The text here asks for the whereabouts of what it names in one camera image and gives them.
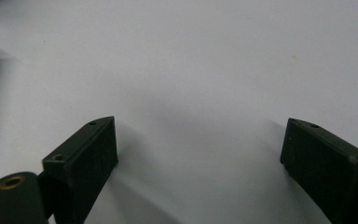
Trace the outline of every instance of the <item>hole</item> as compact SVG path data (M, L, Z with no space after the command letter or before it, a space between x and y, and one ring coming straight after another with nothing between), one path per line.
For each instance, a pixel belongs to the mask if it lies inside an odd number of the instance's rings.
M23 175L16 175L12 176L11 178L8 178L4 180L0 184L0 189L6 190L6 189L14 189L21 185L25 181L25 176Z
M62 161L63 160L63 155L62 154L57 154L57 155L53 156L53 160Z

